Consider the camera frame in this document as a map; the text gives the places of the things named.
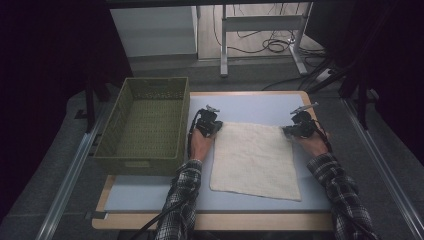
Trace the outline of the cream printed towel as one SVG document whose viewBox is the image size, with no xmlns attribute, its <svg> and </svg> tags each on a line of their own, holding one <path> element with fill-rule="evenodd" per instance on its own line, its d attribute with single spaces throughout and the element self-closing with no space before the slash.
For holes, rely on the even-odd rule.
<svg viewBox="0 0 424 240">
<path fill-rule="evenodd" d="M 282 128 L 225 122 L 215 139 L 210 188 L 299 201 L 292 143 Z"/>
</svg>

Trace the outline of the white power strip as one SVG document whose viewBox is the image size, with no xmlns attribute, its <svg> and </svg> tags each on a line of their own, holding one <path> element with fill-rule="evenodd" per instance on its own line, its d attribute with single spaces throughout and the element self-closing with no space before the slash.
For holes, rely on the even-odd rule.
<svg viewBox="0 0 424 240">
<path fill-rule="evenodd" d="M 317 77 L 316 77 L 316 81 L 317 82 L 322 82 L 324 80 L 326 80 L 327 78 L 329 78 L 330 76 L 332 76 L 334 74 L 334 70 L 327 68 L 325 70 L 323 70 Z"/>
</svg>

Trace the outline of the dark curtain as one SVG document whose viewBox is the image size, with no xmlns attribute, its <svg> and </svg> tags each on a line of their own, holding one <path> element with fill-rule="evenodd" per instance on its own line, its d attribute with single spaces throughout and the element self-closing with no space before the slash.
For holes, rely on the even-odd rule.
<svg viewBox="0 0 424 240">
<path fill-rule="evenodd" d="M 0 0 L 0 222 L 43 160 L 70 97 L 132 71 L 106 0 Z"/>
<path fill-rule="evenodd" d="M 424 0 L 316 0 L 306 35 L 367 72 L 376 111 L 424 164 Z"/>
</svg>

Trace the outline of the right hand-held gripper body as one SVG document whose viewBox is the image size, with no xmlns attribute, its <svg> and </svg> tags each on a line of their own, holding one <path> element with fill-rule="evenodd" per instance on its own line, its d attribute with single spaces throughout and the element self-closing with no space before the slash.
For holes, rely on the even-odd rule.
<svg viewBox="0 0 424 240">
<path fill-rule="evenodd" d="M 300 106 L 292 111 L 293 129 L 292 134 L 296 137 L 309 138 L 313 135 L 317 126 L 308 109 L 318 106 L 318 103 Z"/>
</svg>

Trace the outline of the person's right hand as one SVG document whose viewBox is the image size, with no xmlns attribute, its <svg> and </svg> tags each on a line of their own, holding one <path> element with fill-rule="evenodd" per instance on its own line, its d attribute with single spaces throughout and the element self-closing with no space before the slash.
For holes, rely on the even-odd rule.
<svg viewBox="0 0 424 240">
<path fill-rule="evenodd" d="M 296 137 L 295 140 L 312 157 L 317 157 L 329 152 L 327 145 L 318 133 L 314 133 L 309 138 Z"/>
</svg>

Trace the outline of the white metal desk frame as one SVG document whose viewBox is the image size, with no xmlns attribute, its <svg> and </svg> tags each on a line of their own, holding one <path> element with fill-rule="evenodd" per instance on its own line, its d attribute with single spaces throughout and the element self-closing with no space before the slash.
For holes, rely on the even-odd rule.
<svg viewBox="0 0 424 240">
<path fill-rule="evenodd" d="M 308 2 L 301 15 L 227 17 L 226 6 L 223 5 L 221 18 L 220 75 L 222 77 L 228 76 L 228 47 L 226 44 L 228 32 L 292 30 L 295 32 L 295 37 L 289 42 L 289 50 L 299 74 L 305 76 L 307 74 L 307 69 L 300 57 L 299 49 L 312 6 L 313 3 Z"/>
</svg>

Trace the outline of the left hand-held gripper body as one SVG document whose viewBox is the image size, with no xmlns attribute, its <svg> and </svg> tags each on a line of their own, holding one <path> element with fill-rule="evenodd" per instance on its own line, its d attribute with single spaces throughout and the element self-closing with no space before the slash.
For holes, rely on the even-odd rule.
<svg viewBox="0 0 424 240">
<path fill-rule="evenodd" d="M 200 109 L 198 111 L 200 118 L 196 122 L 196 128 L 202 134 L 208 134 L 209 131 L 216 131 L 217 133 L 220 130 L 215 130 L 213 128 L 213 122 L 217 121 L 217 112 L 219 112 L 219 109 L 213 108 L 209 105 L 207 105 L 205 109 Z"/>
</svg>

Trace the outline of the grey foam mat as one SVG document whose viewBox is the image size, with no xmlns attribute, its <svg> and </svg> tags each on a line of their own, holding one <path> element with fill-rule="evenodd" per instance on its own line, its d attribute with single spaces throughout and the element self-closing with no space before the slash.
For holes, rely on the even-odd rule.
<svg viewBox="0 0 424 240">
<path fill-rule="evenodd" d="M 256 95 L 246 92 L 236 95 L 192 94 L 183 163 L 187 159 L 187 134 L 193 117 L 198 110 L 206 108 L 207 105 L 219 109 L 217 119 L 223 124 L 225 122 L 254 123 L 279 126 L 283 129 L 283 126 L 291 125 L 292 111 L 307 102 L 306 96 L 302 92 L 284 94 L 260 92 Z M 210 179 L 214 144 L 202 167 L 201 187 L 196 201 L 197 211 L 200 213 L 223 213 L 329 210 L 330 203 L 324 188 L 306 167 L 309 160 L 308 154 L 299 145 L 291 143 L 297 182 L 301 193 L 299 201 L 212 190 Z M 176 176 L 178 168 L 172 176 L 113 175 L 115 181 L 105 204 L 106 211 L 157 212 L 161 210 L 170 189 L 171 180 Z"/>
</svg>

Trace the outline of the black metal stand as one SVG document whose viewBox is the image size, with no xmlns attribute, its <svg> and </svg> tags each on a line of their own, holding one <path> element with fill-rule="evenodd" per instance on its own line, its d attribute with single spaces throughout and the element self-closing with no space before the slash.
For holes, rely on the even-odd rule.
<svg viewBox="0 0 424 240">
<path fill-rule="evenodd" d="M 94 76 L 89 76 L 85 89 L 87 133 L 92 131 L 95 124 L 94 96 L 97 96 L 100 102 L 107 102 L 110 99 L 111 94 L 103 81 Z"/>
<path fill-rule="evenodd" d="M 368 129 L 366 121 L 366 107 L 368 103 L 375 103 L 375 100 L 368 98 L 368 80 L 367 72 L 358 67 L 350 66 L 346 68 L 346 79 L 342 83 L 338 93 L 341 98 L 350 98 L 354 92 L 357 93 L 356 103 L 356 116 L 364 130 Z"/>
</svg>

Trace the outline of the person's left hand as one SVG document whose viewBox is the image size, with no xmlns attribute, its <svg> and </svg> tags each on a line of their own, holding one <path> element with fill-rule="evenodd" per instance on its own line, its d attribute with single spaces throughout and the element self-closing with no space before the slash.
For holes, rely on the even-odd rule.
<svg viewBox="0 0 424 240">
<path fill-rule="evenodd" d="M 214 135 L 204 137 L 198 129 L 194 129 L 191 135 L 190 159 L 204 161 L 215 140 Z"/>
</svg>

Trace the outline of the aluminium floor rail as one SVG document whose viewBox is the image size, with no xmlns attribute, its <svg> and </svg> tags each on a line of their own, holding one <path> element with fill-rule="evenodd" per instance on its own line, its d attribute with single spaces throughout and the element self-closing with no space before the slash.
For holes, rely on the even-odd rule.
<svg viewBox="0 0 424 240">
<path fill-rule="evenodd" d="M 83 135 L 77 151 L 68 167 L 63 181 L 55 195 L 55 198 L 47 212 L 43 223 L 35 237 L 35 240 L 52 240 L 69 202 L 71 194 L 75 188 L 79 175 L 84 167 L 86 159 L 90 153 L 92 144 L 102 124 L 107 112 L 107 104 L 101 103 L 96 113 L 96 120 L 92 130 Z"/>
<path fill-rule="evenodd" d="M 415 240 L 424 240 L 424 221 L 418 214 L 415 206 L 412 204 L 410 198 L 401 188 L 401 185 L 397 181 L 395 175 L 390 169 L 383 157 L 380 149 L 377 147 L 374 139 L 368 130 L 366 130 L 357 118 L 357 111 L 350 100 L 341 100 L 344 105 L 349 118 L 357 131 L 361 141 L 363 142 L 368 154 L 370 155 L 372 162 L 376 166 L 382 181 L 388 188 L 390 195 L 396 203 L 400 213 L 405 220 L 409 230 L 411 231 Z"/>
</svg>

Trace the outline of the white cabinet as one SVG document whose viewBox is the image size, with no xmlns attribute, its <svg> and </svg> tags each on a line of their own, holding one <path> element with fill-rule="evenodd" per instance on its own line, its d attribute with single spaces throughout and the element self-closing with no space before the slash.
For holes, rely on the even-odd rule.
<svg viewBox="0 0 424 240">
<path fill-rule="evenodd" d="M 194 6 L 111 9 L 128 57 L 197 53 Z"/>
</svg>

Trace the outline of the green woven basket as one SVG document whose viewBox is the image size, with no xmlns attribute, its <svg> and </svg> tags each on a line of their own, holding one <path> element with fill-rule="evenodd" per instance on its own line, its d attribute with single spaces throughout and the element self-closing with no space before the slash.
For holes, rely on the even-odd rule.
<svg viewBox="0 0 424 240">
<path fill-rule="evenodd" d="M 184 161 L 189 80 L 128 78 L 94 159 L 109 175 L 172 176 Z"/>
</svg>

